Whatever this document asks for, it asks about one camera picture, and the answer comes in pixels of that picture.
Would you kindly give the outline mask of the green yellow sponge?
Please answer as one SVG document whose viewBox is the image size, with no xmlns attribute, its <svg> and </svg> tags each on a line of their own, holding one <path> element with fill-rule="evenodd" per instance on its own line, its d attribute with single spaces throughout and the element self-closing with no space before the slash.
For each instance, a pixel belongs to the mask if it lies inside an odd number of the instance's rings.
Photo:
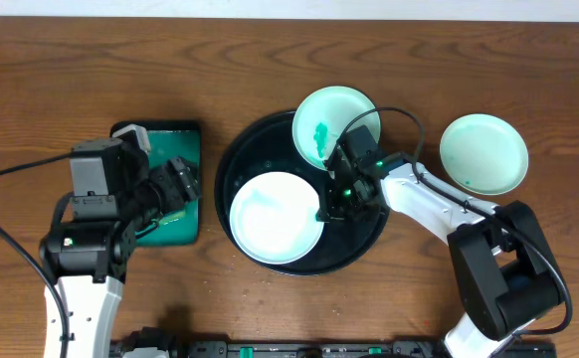
<svg viewBox="0 0 579 358">
<path fill-rule="evenodd" d="M 171 223 L 174 223 L 176 221 L 179 221 L 181 219 L 183 219 L 186 216 L 186 211 L 185 210 L 181 210 L 181 211 L 177 211 L 168 215 L 164 215 L 159 221 L 158 224 L 160 226 L 163 225 L 169 225 Z"/>
</svg>

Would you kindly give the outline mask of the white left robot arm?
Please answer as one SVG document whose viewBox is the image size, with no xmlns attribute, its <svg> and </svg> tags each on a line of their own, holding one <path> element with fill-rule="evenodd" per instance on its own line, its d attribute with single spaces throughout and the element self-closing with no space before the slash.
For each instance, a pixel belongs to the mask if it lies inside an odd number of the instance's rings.
<svg viewBox="0 0 579 358">
<path fill-rule="evenodd" d="M 137 241 L 200 198 L 198 167 L 182 156 L 150 167 L 143 145 L 119 138 L 75 145 L 70 166 L 73 218 L 55 217 L 40 244 L 45 297 L 60 299 L 47 307 L 44 354 L 105 357 Z"/>
</svg>

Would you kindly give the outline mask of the mint green stained plate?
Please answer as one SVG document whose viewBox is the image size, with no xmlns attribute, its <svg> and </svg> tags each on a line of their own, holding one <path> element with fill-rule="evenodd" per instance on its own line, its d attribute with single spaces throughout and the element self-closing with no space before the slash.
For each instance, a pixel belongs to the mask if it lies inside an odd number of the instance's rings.
<svg viewBox="0 0 579 358">
<path fill-rule="evenodd" d="M 375 107 L 361 91 L 332 86 L 311 93 L 296 110 L 292 140 L 299 155 L 313 167 L 325 171 L 343 129 L 358 115 Z"/>
</svg>

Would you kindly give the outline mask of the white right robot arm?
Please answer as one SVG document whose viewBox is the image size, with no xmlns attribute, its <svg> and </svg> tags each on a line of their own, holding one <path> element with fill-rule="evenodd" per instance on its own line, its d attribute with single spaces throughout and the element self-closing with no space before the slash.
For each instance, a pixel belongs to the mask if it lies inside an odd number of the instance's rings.
<svg viewBox="0 0 579 358">
<path fill-rule="evenodd" d="M 465 310 L 443 340 L 448 356 L 497 357 L 532 334 L 530 324 L 554 307 L 572 308 L 565 279 L 526 204 L 470 198 L 404 153 L 337 147 L 323 164 L 334 181 L 320 209 L 324 220 L 351 220 L 381 206 L 448 246 Z"/>
</svg>

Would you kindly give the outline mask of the white stained plate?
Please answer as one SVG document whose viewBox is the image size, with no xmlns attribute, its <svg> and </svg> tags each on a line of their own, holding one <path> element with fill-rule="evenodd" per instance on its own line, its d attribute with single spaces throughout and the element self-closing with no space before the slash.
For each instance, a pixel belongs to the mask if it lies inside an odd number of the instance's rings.
<svg viewBox="0 0 579 358">
<path fill-rule="evenodd" d="M 268 172 L 246 182 L 229 210 L 230 233 L 249 258 L 268 265 L 298 261 L 324 232 L 316 218 L 319 198 L 306 180 Z"/>
</svg>

